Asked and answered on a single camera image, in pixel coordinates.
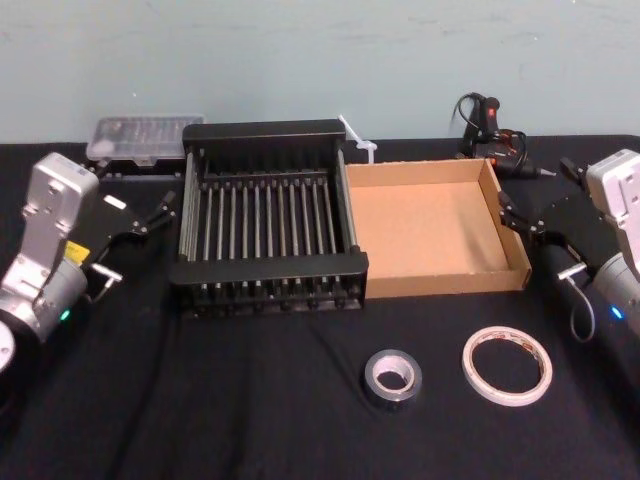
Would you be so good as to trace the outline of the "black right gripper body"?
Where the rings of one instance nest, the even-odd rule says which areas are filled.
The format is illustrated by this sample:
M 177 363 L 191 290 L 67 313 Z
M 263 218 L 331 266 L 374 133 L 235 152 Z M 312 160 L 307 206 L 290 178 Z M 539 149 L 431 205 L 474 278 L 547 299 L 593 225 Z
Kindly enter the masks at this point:
M 613 257 L 613 229 L 603 219 L 586 194 L 560 198 L 543 209 L 542 249 L 561 252 L 569 266 L 583 264 L 581 292 L 593 284 L 595 276 Z

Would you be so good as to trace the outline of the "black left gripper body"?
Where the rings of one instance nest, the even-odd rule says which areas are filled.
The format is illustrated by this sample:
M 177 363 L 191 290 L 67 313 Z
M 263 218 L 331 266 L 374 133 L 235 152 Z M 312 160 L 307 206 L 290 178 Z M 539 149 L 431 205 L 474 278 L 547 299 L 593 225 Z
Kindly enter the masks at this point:
M 72 228 L 63 248 L 63 259 L 87 271 L 91 264 L 105 260 L 126 245 L 144 247 L 146 227 L 147 223 L 124 201 L 98 194 L 89 212 Z

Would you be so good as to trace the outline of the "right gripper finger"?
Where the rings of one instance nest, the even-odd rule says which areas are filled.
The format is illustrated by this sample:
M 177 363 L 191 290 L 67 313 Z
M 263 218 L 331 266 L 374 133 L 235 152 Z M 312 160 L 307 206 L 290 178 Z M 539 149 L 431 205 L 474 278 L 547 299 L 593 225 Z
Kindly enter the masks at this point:
M 542 236 L 545 232 L 542 221 L 533 222 L 519 211 L 513 200 L 505 193 L 498 193 L 501 224 L 520 235 Z
M 586 170 L 576 165 L 570 158 L 560 159 L 560 171 L 569 181 L 575 183 L 579 188 L 586 188 Z

